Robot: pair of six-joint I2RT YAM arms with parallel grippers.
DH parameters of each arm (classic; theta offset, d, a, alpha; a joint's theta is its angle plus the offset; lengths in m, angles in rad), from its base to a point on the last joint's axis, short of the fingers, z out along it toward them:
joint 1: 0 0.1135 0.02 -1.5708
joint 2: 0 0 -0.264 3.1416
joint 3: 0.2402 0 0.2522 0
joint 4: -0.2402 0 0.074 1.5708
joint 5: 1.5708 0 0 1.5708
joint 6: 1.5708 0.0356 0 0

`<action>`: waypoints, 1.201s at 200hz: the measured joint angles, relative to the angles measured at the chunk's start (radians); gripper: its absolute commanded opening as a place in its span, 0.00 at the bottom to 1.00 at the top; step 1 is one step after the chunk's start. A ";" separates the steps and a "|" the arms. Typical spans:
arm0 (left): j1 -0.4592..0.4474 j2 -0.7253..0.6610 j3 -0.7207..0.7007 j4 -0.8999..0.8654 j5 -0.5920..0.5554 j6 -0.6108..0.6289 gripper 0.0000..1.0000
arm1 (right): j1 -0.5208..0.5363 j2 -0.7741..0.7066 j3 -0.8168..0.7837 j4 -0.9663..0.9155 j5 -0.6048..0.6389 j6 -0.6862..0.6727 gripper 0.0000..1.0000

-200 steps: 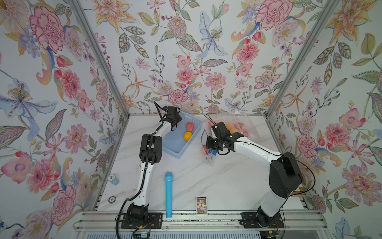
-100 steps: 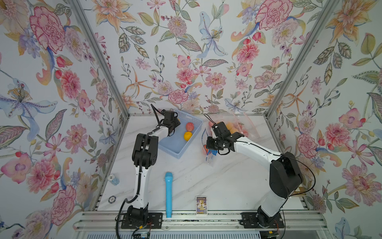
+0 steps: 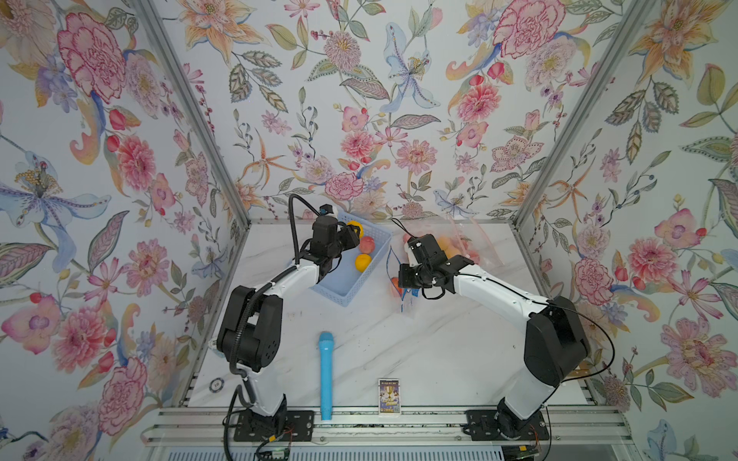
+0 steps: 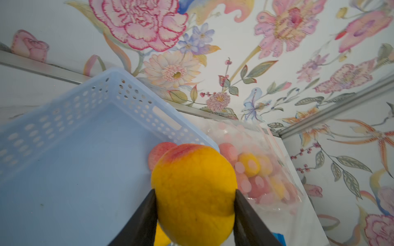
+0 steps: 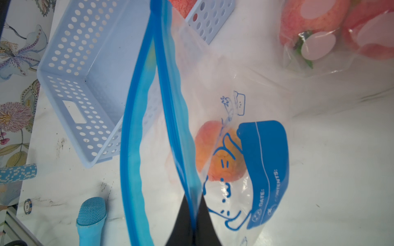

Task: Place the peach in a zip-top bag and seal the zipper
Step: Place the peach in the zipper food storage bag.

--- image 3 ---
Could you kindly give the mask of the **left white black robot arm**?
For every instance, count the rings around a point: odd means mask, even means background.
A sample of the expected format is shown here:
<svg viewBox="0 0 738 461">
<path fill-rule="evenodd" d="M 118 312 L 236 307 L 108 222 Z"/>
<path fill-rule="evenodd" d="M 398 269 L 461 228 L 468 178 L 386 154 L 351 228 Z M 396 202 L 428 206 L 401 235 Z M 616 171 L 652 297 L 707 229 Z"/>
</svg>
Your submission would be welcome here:
<svg viewBox="0 0 738 461">
<path fill-rule="evenodd" d="M 266 439 L 286 432 L 288 398 L 264 373 L 281 345 L 284 304 L 322 282 L 361 241 L 360 226 L 338 220 L 331 206 L 317 209 L 297 194 L 288 197 L 288 218 L 292 263 L 259 287 L 235 288 L 216 338 L 230 373 L 242 381 L 234 392 L 234 400 L 245 406 L 238 428 Z"/>
</svg>

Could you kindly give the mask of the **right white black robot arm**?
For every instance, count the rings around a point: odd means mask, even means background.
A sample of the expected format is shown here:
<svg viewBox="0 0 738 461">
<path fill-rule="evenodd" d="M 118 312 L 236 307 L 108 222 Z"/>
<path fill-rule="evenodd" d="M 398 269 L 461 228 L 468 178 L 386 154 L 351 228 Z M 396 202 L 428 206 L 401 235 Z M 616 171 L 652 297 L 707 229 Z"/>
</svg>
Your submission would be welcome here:
<svg viewBox="0 0 738 461">
<path fill-rule="evenodd" d="M 448 257 L 431 234 L 411 235 L 409 261 L 400 265 L 398 285 L 421 293 L 438 289 L 436 299 L 457 295 L 479 303 L 505 319 L 524 336 L 523 368 L 513 388 L 496 405 L 497 432 L 514 440 L 541 415 L 561 384 L 591 353 L 585 334 L 591 317 L 565 297 L 553 299 L 508 284 L 469 257 Z"/>
</svg>

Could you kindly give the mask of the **yellow peach top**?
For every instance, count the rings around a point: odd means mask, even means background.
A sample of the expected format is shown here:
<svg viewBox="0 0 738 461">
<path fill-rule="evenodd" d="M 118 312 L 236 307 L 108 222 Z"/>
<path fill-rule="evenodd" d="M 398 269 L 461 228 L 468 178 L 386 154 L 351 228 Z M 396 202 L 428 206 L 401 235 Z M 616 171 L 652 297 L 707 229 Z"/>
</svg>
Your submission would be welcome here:
<svg viewBox="0 0 738 461">
<path fill-rule="evenodd" d="M 361 225 L 361 223 L 357 221 L 349 221 L 347 225 L 350 226 L 352 229 L 355 229 L 357 233 L 359 234 L 359 237 L 363 238 L 364 230 L 363 230 L 363 226 Z"/>
</svg>

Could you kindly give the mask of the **clear blue zip-top bag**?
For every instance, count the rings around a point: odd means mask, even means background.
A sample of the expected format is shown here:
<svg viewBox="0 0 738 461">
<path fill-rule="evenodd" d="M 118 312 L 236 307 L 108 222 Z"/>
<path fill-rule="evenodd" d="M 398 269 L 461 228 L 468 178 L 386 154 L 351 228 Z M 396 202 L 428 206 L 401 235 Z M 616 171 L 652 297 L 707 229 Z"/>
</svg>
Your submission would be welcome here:
<svg viewBox="0 0 738 461">
<path fill-rule="evenodd" d="M 420 290 L 416 288 L 403 288 L 400 286 L 404 290 L 403 296 L 400 297 L 393 289 L 390 282 L 391 278 L 397 277 L 399 279 L 401 265 L 408 262 L 409 259 L 407 258 L 407 254 L 403 248 L 398 249 L 395 245 L 389 246 L 386 262 L 384 263 L 384 269 L 386 269 L 386 276 L 389 280 L 393 303 L 395 303 L 397 310 L 401 314 L 409 318 L 414 318 L 419 312 L 419 301 L 421 300 Z"/>
</svg>

